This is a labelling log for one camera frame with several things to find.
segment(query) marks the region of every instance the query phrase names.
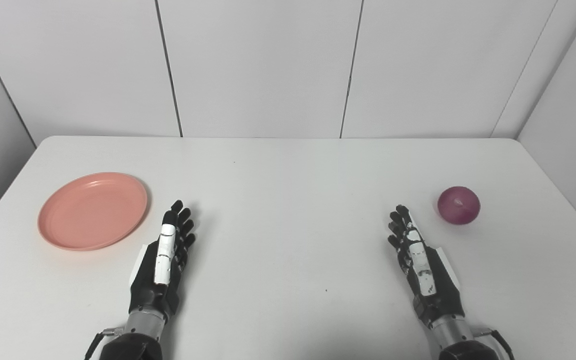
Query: onion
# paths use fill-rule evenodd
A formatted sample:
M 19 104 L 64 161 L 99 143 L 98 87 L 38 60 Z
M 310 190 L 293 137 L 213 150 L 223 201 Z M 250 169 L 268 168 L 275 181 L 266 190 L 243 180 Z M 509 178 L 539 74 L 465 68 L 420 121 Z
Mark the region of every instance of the onion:
M 482 204 L 471 189 L 465 186 L 453 186 L 444 190 L 437 201 L 441 217 L 448 223 L 464 225 L 475 220 L 480 214 Z

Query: panel seam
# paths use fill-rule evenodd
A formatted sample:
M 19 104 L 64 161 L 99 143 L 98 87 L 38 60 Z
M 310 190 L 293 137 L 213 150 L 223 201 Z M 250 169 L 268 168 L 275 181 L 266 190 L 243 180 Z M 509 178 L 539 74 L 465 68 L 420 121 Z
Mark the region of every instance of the panel seam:
M 33 136 L 30 135 L 30 130 L 28 130 L 28 126 L 26 126 L 24 119 L 21 117 L 21 114 L 19 113 L 19 110 L 17 109 L 17 105 L 15 105 L 15 102 L 12 100 L 12 97 L 10 96 L 10 92 L 6 88 L 6 84 L 4 84 L 4 81 L 2 80 L 1 75 L 0 75 L 0 84 L 1 84 L 1 87 L 4 89 L 4 93 L 6 93 L 6 97 L 7 97 L 8 101 L 10 102 L 10 105 L 12 105 L 12 109 L 14 110 L 16 117 L 19 119 L 19 122 L 21 123 L 21 126 L 23 127 L 23 130 L 25 131 L 25 134 L 28 136 L 28 139 L 30 139 L 30 143 L 32 144 L 32 146 L 34 146 L 34 148 L 36 150 L 37 144 L 35 143 L 35 139 L 33 139 Z
M 164 25 L 162 23 L 162 12 L 160 10 L 159 0 L 155 0 L 155 9 L 157 10 L 157 22 L 159 25 L 159 32 L 161 34 L 161 44 L 164 48 L 164 57 L 166 59 L 166 68 L 168 73 L 168 79 L 170 80 L 170 92 L 172 93 L 172 101 L 174 104 L 174 115 L 176 116 L 176 125 L 179 128 L 179 137 L 184 137 L 184 132 L 181 129 L 181 118 L 179 116 L 179 105 L 177 103 L 177 94 L 175 92 L 175 82 L 172 78 L 172 69 L 170 68 L 170 58 L 168 53 L 168 47 L 166 45 L 166 36 L 164 34 Z
M 553 16 L 553 12 L 555 10 L 555 7 L 557 7 L 557 4 L 559 2 L 560 2 L 560 0 L 556 0 L 555 3 L 552 5 L 552 8 L 550 9 L 550 13 L 548 14 L 548 17 L 546 18 L 546 21 L 543 23 L 543 27 L 541 28 L 539 35 L 537 36 L 537 40 L 535 40 L 534 44 L 532 44 L 532 48 L 530 49 L 530 53 L 528 53 L 528 58 L 526 58 L 526 61 L 523 64 L 521 71 L 519 72 L 519 76 L 517 77 L 517 80 L 514 82 L 514 85 L 512 85 L 512 90 L 510 91 L 508 98 L 505 100 L 505 104 L 503 104 L 501 112 L 499 112 L 499 116 L 496 118 L 496 122 L 494 123 L 492 131 L 490 131 L 490 135 L 488 135 L 489 138 L 491 138 L 492 135 L 495 133 L 495 130 L 497 129 L 497 127 L 499 125 L 499 121 L 501 120 L 501 117 L 503 116 L 504 112 L 506 111 L 506 107 L 508 106 L 508 103 L 510 103 L 510 99 L 512 98 L 513 93 L 515 92 L 515 89 L 517 88 L 517 84 L 519 84 L 519 80 L 521 80 L 522 76 L 524 75 L 524 71 L 526 70 L 526 66 L 528 66 L 528 63 L 530 62 L 530 58 L 533 56 L 533 53 L 535 52 L 535 48 L 537 48 L 537 44 L 539 44 L 539 40 L 542 38 L 542 34 L 544 33 L 544 30 L 548 26 L 548 22 L 551 20 L 551 16 Z
M 355 67 L 355 55 L 357 55 L 357 43 L 359 41 L 359 29 L 362 25 L 362 16 L 364 14 L 364 0 L 361 0 L 359 8 L 359 20 L 357 21 L 357 32 L 354 34 L 354 47 L 352 48 L 352 60 L 350 60 L 350 74 L 348 75 L 348 87 L 345 89 L 345 102 L 343 103 L 343 115 L 341 117 L 341 129 L 339 130 L 339 139 L 344 135 L 344 123 L 346 122 L 346 109 L 348 108 L 348 98 L 350 97 L 350 85 L 353 82 L 353 69 Z

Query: white table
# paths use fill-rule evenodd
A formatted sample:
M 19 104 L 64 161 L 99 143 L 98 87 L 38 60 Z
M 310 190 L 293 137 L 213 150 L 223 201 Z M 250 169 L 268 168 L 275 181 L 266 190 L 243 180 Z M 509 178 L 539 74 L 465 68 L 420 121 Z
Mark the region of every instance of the white table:
M 148 187 L 137 230 L 96 251 L 44 241 L 48 196 L 103 171 Z M 436 214 L 453 185 L 480 197 L 469 225 Z M 472 325 L 518 360 L 576 358 L 576 212 L 516 141 L 51 137 L 0 201 L 0 360 L 79 360 L 121 325 L 135 257 L 178 198 L 198 239 L 169 360 L 429 360 L 386 241 L 400 203 L 444 248 Z

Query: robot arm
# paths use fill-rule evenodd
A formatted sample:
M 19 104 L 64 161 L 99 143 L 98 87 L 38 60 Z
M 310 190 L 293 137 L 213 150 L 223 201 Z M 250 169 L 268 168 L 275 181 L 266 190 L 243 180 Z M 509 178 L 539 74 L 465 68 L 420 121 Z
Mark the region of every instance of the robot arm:
M 160 337 L 179 307 L 181 273 L 195 242 L 190 209 L 177 200 L 164 214 L 157 240 L 149 244 L 130 285 L 126 325 L 98 333 L 84 357 L 88 360 L 104 337 L 100 360 L 162 360 Z
M 388 227 L 392 235 L 388 242 L 397 251 L 400 268 L 412 289 L 416 316 L 425 325 L 441 348 L 439 360 L 499 360 L 490 347 L 475 340 L 466 322 L 457 280 L 441 248 L 427 246 L 409 210 L 398 205 L 390 213 Z M 492 335 L 510 360 L 514 356 L 507 342 L 498 331 L 490 330 L 480 335 Z

